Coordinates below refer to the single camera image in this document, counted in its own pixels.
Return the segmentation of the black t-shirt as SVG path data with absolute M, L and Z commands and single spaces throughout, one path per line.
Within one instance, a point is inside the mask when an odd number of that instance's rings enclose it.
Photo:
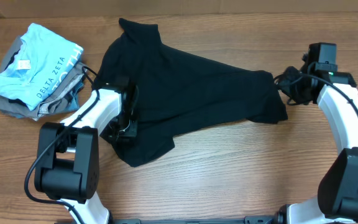
M 155 24 L 120 19 L 119 25 L 123 33 L 104 54 L 94 85 L 103 88 L 121 77 L 136 84 L 136 137 L 125 141 L 103 133 L 128 165 L 158 159 L 174 148 L 176 135 L 242 119 L 269 124 L 287 119 L 271 73 L 171 48 Z

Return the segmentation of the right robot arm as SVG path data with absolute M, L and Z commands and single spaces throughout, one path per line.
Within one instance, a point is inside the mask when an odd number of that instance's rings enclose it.
M 324 113 L 337 158 L 322 178 L 315 197 L 284 205 L 272 223 L 358 223 L 358 90 L 348 72 L 339 72 L 336 44 L 310 44 L 303 66 L 275 77 L 288 106 L 314 103 Z

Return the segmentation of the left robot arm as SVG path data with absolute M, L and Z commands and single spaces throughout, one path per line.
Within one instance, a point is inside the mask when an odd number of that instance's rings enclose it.
M 111 212 L 96 192 L 99 182 L 99 138 L 130 143 L 137 136 L 134 107 L 137 85 L 127 77 L 105 83 L 69 118 L 45 123 L 39 133 L 34 186 L 48 202 L 63 205 L 75 223 L 112 223 Z

